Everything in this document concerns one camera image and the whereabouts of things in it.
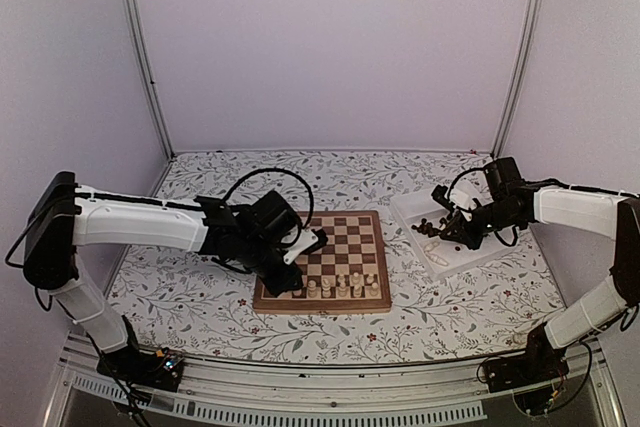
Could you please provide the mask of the white chess rook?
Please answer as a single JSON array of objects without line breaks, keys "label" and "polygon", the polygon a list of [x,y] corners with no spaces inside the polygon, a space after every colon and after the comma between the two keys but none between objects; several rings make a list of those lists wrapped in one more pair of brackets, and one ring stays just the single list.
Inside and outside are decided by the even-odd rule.
[{"label": "white chess rook", "polygon": [[370,295],[373,297],[377,297],[379,295],[379,292],[380,292],[379,284],[377,282],[372,283],[369,287]]}]

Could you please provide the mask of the white chess queen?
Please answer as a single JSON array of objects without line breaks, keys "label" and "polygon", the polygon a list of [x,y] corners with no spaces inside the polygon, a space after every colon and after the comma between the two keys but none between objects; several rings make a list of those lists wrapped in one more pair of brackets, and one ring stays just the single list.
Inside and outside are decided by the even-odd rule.
[{"label": "white chess queen", "polygon": [[317,283],[314,280],[309,280],[307,282],[307,298],[308,299],[312,299],[312,298],[316,298],[317,294],[318,294],[318,288],[317,288]]}]

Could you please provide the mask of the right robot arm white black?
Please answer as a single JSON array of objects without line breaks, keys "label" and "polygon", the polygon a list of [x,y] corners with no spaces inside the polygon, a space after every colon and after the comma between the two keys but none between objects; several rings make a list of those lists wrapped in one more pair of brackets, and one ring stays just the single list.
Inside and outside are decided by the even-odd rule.
[{"label": "right robot arm white black", "polygon": [[517,374],[537,383],[574,342],[605,331],[615,322],[628,329],[639,315],[639,196],[629,191],[564,183],[556,178],[526,180],[511,157],[478,169],[490,197],[479,200],[460,173],[438,185],[433,200],[447,211],[434,236],[477,250],[489,236],[528,227],[542,241],[546,257],[567,262],[561,286],[575,280],[584,294],[528,335]]}]

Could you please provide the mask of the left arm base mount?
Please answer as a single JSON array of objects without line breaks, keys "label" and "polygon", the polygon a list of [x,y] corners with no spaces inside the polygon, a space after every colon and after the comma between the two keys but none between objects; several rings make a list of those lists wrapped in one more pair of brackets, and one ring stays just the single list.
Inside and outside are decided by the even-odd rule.
[{"label": "left arm base mount", "polygon": [[144,353],[127,345],[101,353],[97,372],[127,383],[177,392],[184,371],[184,355],[167,347]]}]

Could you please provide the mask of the wooden chess board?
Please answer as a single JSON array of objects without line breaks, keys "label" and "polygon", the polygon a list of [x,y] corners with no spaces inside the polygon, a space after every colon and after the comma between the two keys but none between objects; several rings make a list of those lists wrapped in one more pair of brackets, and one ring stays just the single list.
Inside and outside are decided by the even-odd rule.
[{"label": "wooden chess board", "polygon": [[[384,250],[379,213],[368,211],[334,211],[319,212],[312,219],[313,229],[322,228],[328,242],[322,249],[309,255],[301,255],[296,259],[302,271],[302,296],[293,297],[286,292],[278,297],[271,295],[261,281],[255,284],[253,310],[268,315],[353,315],[353,314],[386,314],[391,310],[392,299],[390,282]],[[362,296],[355,298],[351,275],[361,275],[359,284]],[[338,275],[346,276],[349,288],[347,297],[337,295]],[[366,282],[367,274],[374,275],[374,282],[380,286],[377,297],[369,293],[372,284]],[[333,296],[323,298],[321,295],[321,278],[332,277],[334,280]],[[307,298],[307,282],[317,283],[316,298]]]}]

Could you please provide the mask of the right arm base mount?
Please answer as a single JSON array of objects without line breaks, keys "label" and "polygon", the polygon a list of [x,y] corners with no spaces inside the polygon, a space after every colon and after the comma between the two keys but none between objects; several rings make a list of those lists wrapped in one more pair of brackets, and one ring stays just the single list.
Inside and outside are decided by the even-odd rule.
[{"label": "right arm base mount", "polygon": [[569,373],[566,350],[539,344],[527,347],[519,355],[490,356],[480,364],[476,374],[491,393],[544,383],[538,389],[517,393],[514,402],[527,415],[547,414],[562,393]]}]

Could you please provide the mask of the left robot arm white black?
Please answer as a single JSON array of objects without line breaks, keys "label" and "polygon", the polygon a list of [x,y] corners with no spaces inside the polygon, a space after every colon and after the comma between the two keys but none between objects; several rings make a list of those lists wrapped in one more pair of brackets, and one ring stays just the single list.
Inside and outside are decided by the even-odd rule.
[{"label": "left robot arm white black", "polygon": [[126,319],[85,273],[77,249],[94,244],[178,249],[209,256],[223,267],[238,262],[275,296],[300,289],[302,273],[295,261],[320,239],[311,221],[300,218],[275,191],[253,204],[230,205],[228,200],[128,196],[82,186],[74,173],[62,171],[9,248],[12,256],[22,247],[22,261],[5,262],[63,306],[126,380],[138,381],[148,373],[151,357],[140,352]]}]

